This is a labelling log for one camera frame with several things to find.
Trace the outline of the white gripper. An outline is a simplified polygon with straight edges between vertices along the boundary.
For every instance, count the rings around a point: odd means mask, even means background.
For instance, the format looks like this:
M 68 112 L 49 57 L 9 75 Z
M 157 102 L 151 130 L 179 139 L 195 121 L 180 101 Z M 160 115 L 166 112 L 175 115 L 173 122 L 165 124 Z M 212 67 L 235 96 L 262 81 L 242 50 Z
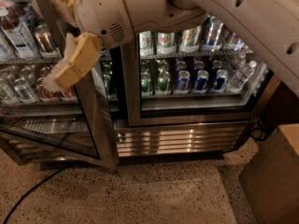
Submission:
M 64 57 L 43 81 L 48 91 L 67 90 L 81 81 L 99 60 L 103 46 L 114 49 L 132 41 L 135 31 L 129 1 L 50 0 L 60 21 L 89 33 L 66 35 Z

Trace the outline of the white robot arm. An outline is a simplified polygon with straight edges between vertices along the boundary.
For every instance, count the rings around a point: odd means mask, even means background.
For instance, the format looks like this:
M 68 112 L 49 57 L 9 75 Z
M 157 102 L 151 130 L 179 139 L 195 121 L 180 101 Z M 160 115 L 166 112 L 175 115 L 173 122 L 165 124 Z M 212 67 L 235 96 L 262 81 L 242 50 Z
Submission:
M 55 14 L 80 31 L 66 37 L 64 58 L 44 80 L 62 91 L 82 80 L 102 49 L 144 31 L 178 32 L 214 15 L 255 51 L 299 95 L 298 0 L 50 0 Z

